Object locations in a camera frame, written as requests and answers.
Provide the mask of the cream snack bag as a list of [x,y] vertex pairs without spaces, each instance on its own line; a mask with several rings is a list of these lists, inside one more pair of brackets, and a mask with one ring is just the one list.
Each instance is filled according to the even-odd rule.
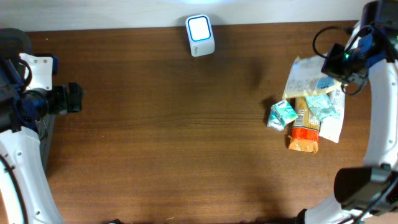
[[290,69],[283,100],[327,94],[341,87],[341,82],[321,72],[325,59],[319,56],[297,57]]

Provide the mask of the teal wipes packet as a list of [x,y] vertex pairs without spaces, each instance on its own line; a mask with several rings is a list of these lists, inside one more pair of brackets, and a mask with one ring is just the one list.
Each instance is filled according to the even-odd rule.
[[330,97],[326,94],[306,96],[308,108],[315,115],[317,120],[323,121],[325,118],[339,119],[340,116],[335,110]]

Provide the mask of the white tube with tan cap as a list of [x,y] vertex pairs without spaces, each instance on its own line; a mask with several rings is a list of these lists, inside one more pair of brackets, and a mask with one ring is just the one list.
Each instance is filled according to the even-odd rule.
[[329,93],[330,100],[336,110],[337,117],[325,118],[320,126],[319,136],[327,140],[339,143],[345,115],[345,94],[342,90],[334,90]]

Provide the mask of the small teal tissue pack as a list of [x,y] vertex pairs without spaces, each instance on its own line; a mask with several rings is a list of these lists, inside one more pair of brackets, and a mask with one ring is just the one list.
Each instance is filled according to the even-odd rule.
[[287,100],[282,100],[272,105],[271,110],[283,126],[290,124],[298,118],[297,113]]
[[275,129],[277,131],[283,131],[285,126],[281,123],[281,121],[278,119],[278,117],[275,115],[273,111],[270,112],[268,121],[267,121],[267,127],[270,127],[272,129]]

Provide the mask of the orange spaghetti packet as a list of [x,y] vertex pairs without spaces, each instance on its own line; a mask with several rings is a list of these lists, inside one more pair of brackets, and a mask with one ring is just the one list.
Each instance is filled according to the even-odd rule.
[[318,152],[320,122],[311,112],[304,97],[295,99],[294,121],[288,149],[301,152]]

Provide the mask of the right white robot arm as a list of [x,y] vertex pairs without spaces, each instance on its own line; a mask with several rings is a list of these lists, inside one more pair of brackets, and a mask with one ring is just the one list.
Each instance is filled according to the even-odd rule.
[[343,85],[371,86],[371,126],[362,167],[340,169],[334,193],[295,223],[364,223],[397,212],[397,1],[367,3],[348,45],[334,44],[322,73]]

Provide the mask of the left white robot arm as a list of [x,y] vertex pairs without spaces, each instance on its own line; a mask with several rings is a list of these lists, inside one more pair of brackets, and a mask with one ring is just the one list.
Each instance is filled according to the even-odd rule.
[[63,223],[40,156],[36,122],[82,110],[78,83],[52,84],[52,54],[1,56],[1,195],[9,223]]

